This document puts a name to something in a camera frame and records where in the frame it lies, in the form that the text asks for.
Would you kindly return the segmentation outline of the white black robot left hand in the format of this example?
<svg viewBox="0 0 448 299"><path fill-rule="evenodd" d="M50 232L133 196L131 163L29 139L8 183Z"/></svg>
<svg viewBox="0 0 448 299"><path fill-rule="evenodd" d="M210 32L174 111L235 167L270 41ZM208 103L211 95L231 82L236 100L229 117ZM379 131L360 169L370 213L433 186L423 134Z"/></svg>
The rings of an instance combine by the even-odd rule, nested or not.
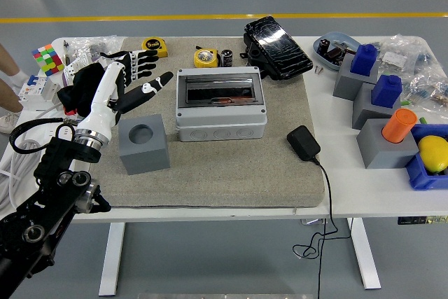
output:
<svg viewBox="0 0 448 299"><path fill-rule="evenodd" d="M96 139L106 145L111 140L111 129L120 116L152 99L174 77L168 71L143 85L125 92L132 82L149 77L156 67L155 50L120 51L101 55L109 61L92 98L90 113L79 124L76 141Z"/></svg>

